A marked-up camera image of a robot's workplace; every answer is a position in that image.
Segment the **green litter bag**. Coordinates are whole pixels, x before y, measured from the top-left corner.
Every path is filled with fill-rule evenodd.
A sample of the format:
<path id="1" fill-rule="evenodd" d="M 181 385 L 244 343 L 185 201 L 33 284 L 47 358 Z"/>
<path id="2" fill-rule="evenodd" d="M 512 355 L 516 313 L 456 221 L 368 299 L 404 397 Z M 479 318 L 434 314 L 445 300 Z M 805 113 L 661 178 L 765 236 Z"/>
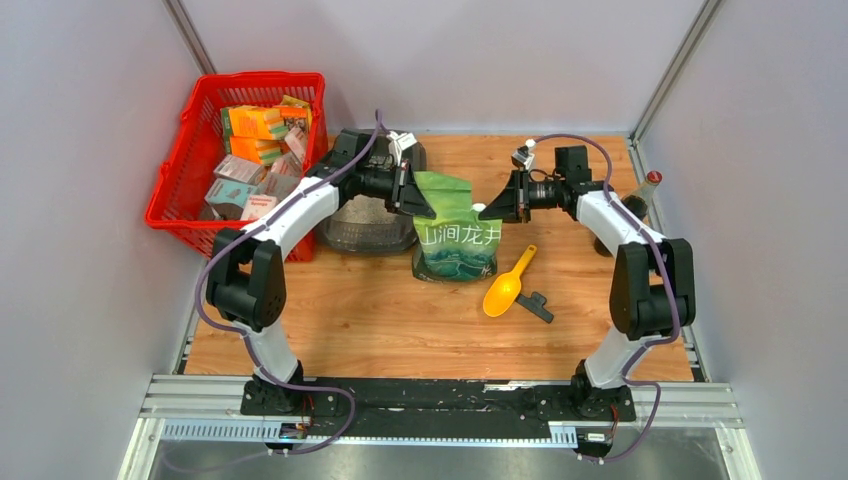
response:
<path id="1" fill-rule="evenodd" d="M 413 277 L 467 283 L 496 274 L 502 222 L 479 218 L 485 206 L 472 201 L 471 182 L 430 171 L 417 173 L 415 179 L 436 216 L 413 218 L 418 236 L 412 255 Z"/>

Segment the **yellow plastic scoop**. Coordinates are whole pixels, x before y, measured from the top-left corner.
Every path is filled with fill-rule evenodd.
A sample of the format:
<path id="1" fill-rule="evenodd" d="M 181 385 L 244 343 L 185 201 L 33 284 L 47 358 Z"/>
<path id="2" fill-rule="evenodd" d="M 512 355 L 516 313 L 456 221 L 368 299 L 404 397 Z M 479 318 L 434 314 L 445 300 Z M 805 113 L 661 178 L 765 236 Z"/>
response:
<path id="1" fill-rule="evenodd" d="M 483 312 L 491 318 L 506 313 L 521 293 L 521 276 L 538 251 L 536 245 L 528 245 L 511 270 L 500 274 L 489 287 L 483 298 Z"/>

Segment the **black bag clip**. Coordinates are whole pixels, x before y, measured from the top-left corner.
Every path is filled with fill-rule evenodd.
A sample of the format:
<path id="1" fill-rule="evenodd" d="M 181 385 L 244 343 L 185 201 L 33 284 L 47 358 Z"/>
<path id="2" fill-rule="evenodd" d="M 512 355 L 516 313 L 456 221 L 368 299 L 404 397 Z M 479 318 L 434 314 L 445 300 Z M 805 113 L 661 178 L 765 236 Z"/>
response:
<path id="1" fill-rule="evenodd" d="M 547 298 L 538 291 L 530 295 L 519 293 L 515 302 L 547 324 L 554 320 L 554 314 L 546 308 Z"/>

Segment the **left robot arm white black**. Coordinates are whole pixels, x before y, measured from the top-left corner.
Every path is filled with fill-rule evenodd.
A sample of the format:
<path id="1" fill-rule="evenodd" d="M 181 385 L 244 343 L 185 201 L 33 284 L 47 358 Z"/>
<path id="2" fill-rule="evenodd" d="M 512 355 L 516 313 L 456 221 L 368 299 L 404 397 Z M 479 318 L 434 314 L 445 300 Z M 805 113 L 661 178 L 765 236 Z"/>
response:
<path id="1" fill-rule="evenodd" d="M 213 256 L 196 290 L 222 319 L 207 318 L 206 323 L 237 333 L 254 364 L 245 385 L 244 413 L 300 413 L 316 391 L 304 384 L 302 364 L 282 327 L 288 255 L 358 196 L 381 200 L 401 216 L 434 218 L 415 178 L 413 161 L 421 149 L 411 132 L 345 129 L 279 205 L 241 229 L 216 234 Z"/>

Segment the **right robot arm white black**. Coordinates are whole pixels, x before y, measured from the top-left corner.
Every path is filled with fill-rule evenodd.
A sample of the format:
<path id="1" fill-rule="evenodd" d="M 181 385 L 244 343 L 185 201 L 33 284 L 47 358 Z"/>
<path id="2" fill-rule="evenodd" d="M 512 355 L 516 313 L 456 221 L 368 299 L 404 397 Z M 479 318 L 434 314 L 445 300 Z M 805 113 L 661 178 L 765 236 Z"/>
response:
<path id="1" fill-rule="evenodd" d="M 615 195 L 608 179 L 594 179 L 585 146 L 556 148 L 553 173 L 534 179 L 536 144 L 530 139 L 514 151 L 508 183 L 479 217 L 526 223 L 534 210 L 561 209 L 611 253 L 613 325 L 579 363 L 567 394 L 576 417 L 609 417 L 635 386 L 630 373 L 643 357 L 675 342 L 682 327 L 694 321 L 693 249 L 687 240 L 667 238 L 647 226 Z"/>

